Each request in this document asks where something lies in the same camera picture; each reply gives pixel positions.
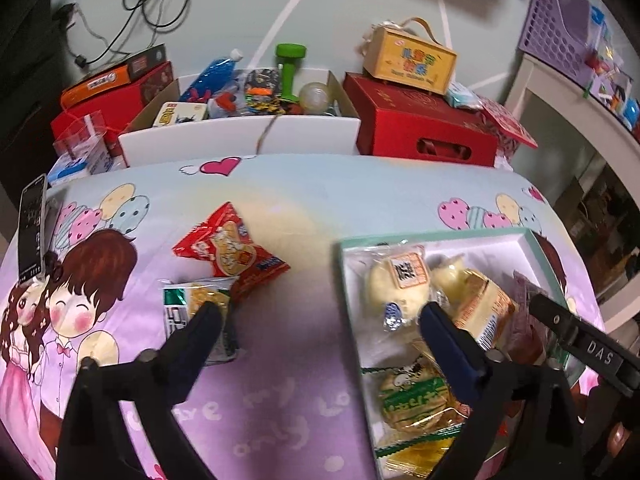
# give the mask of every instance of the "phone screen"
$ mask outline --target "phone screen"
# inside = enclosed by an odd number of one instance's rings
[[[18,216],[18,281],[24,283],[44,270],[42,247],[44,197],[47,189],[41,175],[22,190]]]

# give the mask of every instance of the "cartoon print bedsheet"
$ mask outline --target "cartoon print bedsheet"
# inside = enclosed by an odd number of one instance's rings
[[[406,160],[263,155],[117,171],[54,189],[60,204],[45,283],[16,286],[16,240],[0,269],[0,420],[44,480],[78,363],[127,362],[165,340],[158,280],[210,276],[171,247],[226,201],[292,269],[238,309],[242,351],[204,368],[174,414],[223,480],[375,478],[334,243],[394,232],[526,226],[567,300],[602,328],[584,265],[544,197],[517,174]],[[585,392],[594,382],[587,371]],[[164,478],[132,405],[146,473]]]

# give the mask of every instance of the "red gift box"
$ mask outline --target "red gift box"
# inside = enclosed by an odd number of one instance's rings
[[[142,111],[142,108],[173,80],[174,72],[171,62],[165,61],[133,83],[114,88],[67,110],[62,110],[62,113],[51,121],[53,136],[58,140],[76,119],[100,110],[104,124],[107,126],[107,133],[104,136],[107,149],[112,156],[122,155],[118,136]]]
[[[520,144],[526,144],[530,148],[537,148],[538,143],[522,124],[500,103],[486,97],[478,96],[483,110],[478,112],[482,122],[498,137],[498,147],[504,152],[508,162],[511,162],[513,154]]]
[[[498,139],[475,115],[361,74],[347,73],[343,86],[360,115],[360,154],[494,166]]]

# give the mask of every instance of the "electrical cord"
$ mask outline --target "electrical cord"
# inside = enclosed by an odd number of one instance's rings
[[[100,40],[104,40],[105,43],[105,49],[104,51],[100,54],[100,56],[97,56],[93,59],[89,59],[87,60],[84,56],[74,56],[75,57],[75,63],[76,65],[78,65],[80,68],[85,68],[88,65],[91,65],[93,63],[96,63],[97,61],[100,61],[104,56],[106,56],[109,52],[114,52],[116,54],[124,54],[123,51],[119,50],[119,49],[114,49],[113,45],[118,41],[118,38],[120,38],[124,31],[126,30],[127,26],[129,25],[129,23],[131,22],[131,20],[133,19],[133,17],[136,14],[136,11],[140,9],[140,13],[142,14],[142,18],[144,20],[144,22],[153,30],[153,34],[152,34],[152,40],[149,44],[149,46],[152,46],[154,41],[156,40],[157,34],[158,34],[158,29],[160,28],[169,28],[172,25],[175,25],[175,23],[178,23],[178,21],[180,19],[183,18],[183,16],[185,15],[189,2],[191,0],[184,0],[182,7],[180,8],[180,11],[176,14],[176,16],[169,20],[168,22],[162,23],[162,7],[164,5],[164,1],[165,0],[161,0],[160,2],[160,6],[159,6],[159,12],[158,12],[158,18],[157,21],[153,21],[150,17],[149,17],[149,10],[148,10],[148,5],[150,3],[151,0],[137,0],[137,2],[135,4],[133,4],[132,6],[129,6],[127,4],[127,0],[122,0],[122,7],[125,10],[129,11],[129,17],[126,19],[124,25],[122,25],[122,28],[120,29],[120,31],[116,34],[116,36],[113,38],[113,40],[111,40],[110,43],[107,42],[106,38],[104,38],[103,36],[101,36],[100,34],[95,34],[93,33],[93,31],[88,27],[86,19],[84,18],[84,14],[81,14],[80,17],[82,19],[82,22],[84,23],[84,26],[87,28],[87,31],[94,36],[94,38],[100,39]]]

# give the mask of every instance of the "blue water bottle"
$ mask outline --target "blue water bottle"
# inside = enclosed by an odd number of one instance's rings
[[[180,101],[206,103],[216,92],[231,80],[236,63],[242,59],[242,52],[233,49],[229,57],[214,59],[180,96]]]

